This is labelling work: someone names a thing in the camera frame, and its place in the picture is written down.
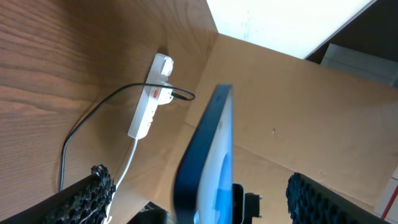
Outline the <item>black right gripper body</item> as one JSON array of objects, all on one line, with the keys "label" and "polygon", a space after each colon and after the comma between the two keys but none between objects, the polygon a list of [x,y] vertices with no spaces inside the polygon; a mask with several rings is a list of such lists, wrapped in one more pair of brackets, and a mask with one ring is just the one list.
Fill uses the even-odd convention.
[{"label": "black right gripper body", "polygon": [[253,218],[261,218],[261,200],[262,195],[246,193],[241,184],[233,184],[232,224],[252,224]]}]

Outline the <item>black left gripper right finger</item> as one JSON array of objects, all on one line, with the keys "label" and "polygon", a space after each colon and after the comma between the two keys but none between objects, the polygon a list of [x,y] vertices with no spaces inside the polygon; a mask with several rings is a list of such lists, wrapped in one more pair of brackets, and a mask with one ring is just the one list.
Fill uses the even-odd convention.
[{"label": "black left gripper right finger", "polygon": [[388,224],[298,172],[289,178],[285,195],[293,224]]}]

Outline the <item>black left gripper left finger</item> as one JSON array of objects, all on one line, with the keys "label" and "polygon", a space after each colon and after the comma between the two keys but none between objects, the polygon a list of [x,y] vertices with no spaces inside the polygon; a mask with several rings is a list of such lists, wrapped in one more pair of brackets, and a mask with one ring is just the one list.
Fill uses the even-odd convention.
[{"label": "black left gripper left finger", "polygon": [[102,223],[115,191],[108,168],[93,166],[89,176],[1,224]]}]

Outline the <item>blue Samsung Galaxy smartphone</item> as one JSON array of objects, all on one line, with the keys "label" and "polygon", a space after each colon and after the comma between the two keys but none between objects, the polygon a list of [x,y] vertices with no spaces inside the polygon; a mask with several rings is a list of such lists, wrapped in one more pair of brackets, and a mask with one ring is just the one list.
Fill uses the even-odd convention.
[{"label": "blue Samsung Galaxy smartphone", "polygon": [[233,87],[217,85],[178,166],[177,223],[233,221]]}]

